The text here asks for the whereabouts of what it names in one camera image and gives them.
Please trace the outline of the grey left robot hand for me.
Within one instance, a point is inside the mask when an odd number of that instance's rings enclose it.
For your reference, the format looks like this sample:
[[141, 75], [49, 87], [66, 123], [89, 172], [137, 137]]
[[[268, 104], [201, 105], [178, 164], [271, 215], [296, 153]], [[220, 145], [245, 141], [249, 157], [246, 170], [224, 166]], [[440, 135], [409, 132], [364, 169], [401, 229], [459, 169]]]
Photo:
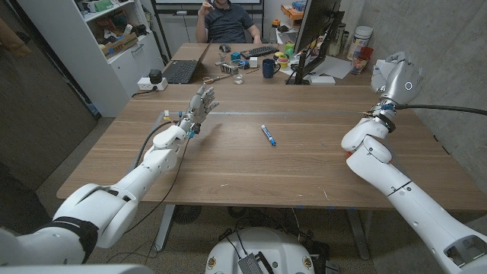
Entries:
[[214, 88], [210, 87], [207, 89], [206, 85], [203, 84], [190, 100], [189, 106], [178, 126], [188, 134], [191, 132], [199, 134], [201, 124], [207, 115], [218, 106], [218, 103], [213, 102], [214, 99]]

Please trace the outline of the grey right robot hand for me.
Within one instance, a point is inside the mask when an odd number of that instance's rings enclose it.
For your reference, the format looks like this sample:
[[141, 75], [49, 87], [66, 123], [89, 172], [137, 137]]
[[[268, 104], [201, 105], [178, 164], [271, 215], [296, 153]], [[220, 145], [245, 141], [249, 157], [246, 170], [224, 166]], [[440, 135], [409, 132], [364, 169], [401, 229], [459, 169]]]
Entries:
[[420, 92], [423, 69], [409, 61], [405, 52], [396, 52], [376, 62], [371, 77], [371, 89], [380, 93], [380, 101], [371, 112], [384, 104], [403, 105], [412, 101]]

